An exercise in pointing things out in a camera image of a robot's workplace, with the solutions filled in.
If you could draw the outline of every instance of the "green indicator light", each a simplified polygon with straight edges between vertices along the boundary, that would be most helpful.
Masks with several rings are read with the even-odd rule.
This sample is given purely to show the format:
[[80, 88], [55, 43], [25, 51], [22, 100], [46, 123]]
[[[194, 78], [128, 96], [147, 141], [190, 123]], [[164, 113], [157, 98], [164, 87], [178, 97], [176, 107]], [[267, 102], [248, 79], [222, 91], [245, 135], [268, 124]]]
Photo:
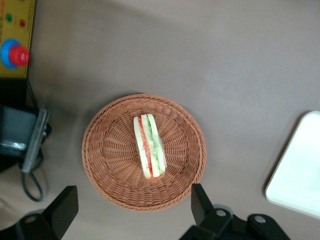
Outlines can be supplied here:
[[5, 16], [5, 18], [6, 18], [6, 20], [7, 20], [8, 22], [12, 22], [12, 20], [14, 19], [10, 13], [8, 13], [8, 14]]

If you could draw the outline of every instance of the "blue button base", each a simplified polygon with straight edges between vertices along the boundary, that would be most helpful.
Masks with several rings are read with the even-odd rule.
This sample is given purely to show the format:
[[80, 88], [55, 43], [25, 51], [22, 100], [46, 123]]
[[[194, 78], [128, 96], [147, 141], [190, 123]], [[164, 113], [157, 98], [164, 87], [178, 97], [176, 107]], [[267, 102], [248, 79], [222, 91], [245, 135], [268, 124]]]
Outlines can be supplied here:
[[12, 64], [9, 59], [9, 51], [13, 45], [21, 45], [21, 44], [15, 39], [8, 39], [4, 41], [1, 47], [1, 60], [3, 65], [5, 65], [8, 69], [15, 69], [18, 67], [17, 65]]

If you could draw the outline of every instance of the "red button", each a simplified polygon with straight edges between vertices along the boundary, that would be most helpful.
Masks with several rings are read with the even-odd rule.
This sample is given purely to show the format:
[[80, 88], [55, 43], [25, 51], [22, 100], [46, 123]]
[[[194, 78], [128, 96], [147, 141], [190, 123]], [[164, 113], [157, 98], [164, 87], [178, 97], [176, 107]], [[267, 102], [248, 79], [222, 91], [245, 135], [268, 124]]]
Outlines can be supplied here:
[[26, 21], [25, 20], [20, 20], [20, 26], [25, 27], [26, 26]]
[[12, 64], [23, 67], [28, 64], [29, 52], [24, 46], [13, 45], [9, 50], [9, 60]]

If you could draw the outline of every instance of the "black cable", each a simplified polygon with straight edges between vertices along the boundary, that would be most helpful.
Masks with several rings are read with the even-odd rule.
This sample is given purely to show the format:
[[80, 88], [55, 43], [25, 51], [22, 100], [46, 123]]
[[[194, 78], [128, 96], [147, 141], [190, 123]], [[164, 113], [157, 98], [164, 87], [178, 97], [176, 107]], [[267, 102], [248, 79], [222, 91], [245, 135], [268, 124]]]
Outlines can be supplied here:
[[[42, 165], [43, 161], [44, 161], [44, 159], [43, 159], [43, 157], [41, 157], [38, 164], [31, 170], [30, 173], [25, 173], [25, 172], [21, 171], [21, 182], [22, 182], [23, 191], [24, 191], [25, 195], [34, 202], [40, 202], [44, 198], [44, 193], [42, 191], [42, 188], [41, 188], [39, 182], [37, 181], [36, 177], [33, 174], [33, 171], [38, 169]], [[29, 190], [27, 188], [26, 175], [30, 176], [31, 180], [33, 181], [34, 185], [36, 186], [36, 188], [40, 194], [40, 196], [38, 198], [32, 196], [31, 193], [29, 192]]]
[[[39, 198], [35, 198], [34, 196], [31, 195], [31, 193], [28, 191], [27, 188], [27, 184], [26, 184], [26, 175], [29, 175], [30, 178], [32, 179], [34, 185], [36, 186], [36, 188], [38, 189], [39, 193], [40, 193], [40, 197]], [[25, 193], [25, 195], [31, 199], [34, 202], [40, 202], [43, 198], [44, 198], [44, 193], [42, 191], [42, 188], [40, 186], [40, 184], [38, 183], [37, 179], [35, 178], [35, 176], [33, 175], [32, 172], [30, 173], [24, 173], [21, 172], [21, 180], [22, 180], [22, 187], [23, 187], [23, 191]]]
[[26, 79], [26, 85], [27, 85], [27, 88], [28, 88], [28, 92], [29, 92], [33, 107], [38, 112], [39, 108], [38, 108], [38, 105], [37, 105], [37, 101], [36, 101], [34, 92], [32, 91], [32, 88], [31, 88], [31, 85], [30, 85], [30, 82], [29, 82], [28, 78]]

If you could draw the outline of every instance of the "tomato slice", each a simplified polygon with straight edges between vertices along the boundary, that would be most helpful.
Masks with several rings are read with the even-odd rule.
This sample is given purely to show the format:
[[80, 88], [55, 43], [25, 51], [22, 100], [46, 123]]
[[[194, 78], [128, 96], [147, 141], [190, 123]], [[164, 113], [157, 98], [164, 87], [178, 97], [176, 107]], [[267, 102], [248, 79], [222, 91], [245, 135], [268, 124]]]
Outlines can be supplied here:
[[141, 119], [140, 116], [138, 117], [138, 122], [139, 122], [142, 142], [143, 142], [143, 148], [145, 150], [145, 155], [146, 155], [146, 159], [148, 160], [148, 167], [149, 167], [150, 175], [151, 175], [151, 178], [152, 178], [154, 176], [154, 174], [153, 174], [153, 171], [152, 171], [151, 153], [150, 153], [150, 148], [149, 148], [149, 144], [148, 144], [148, 141], [147, 141], [147, 137], [145, 135], [144, 127], [142, 125], [142, 119]]

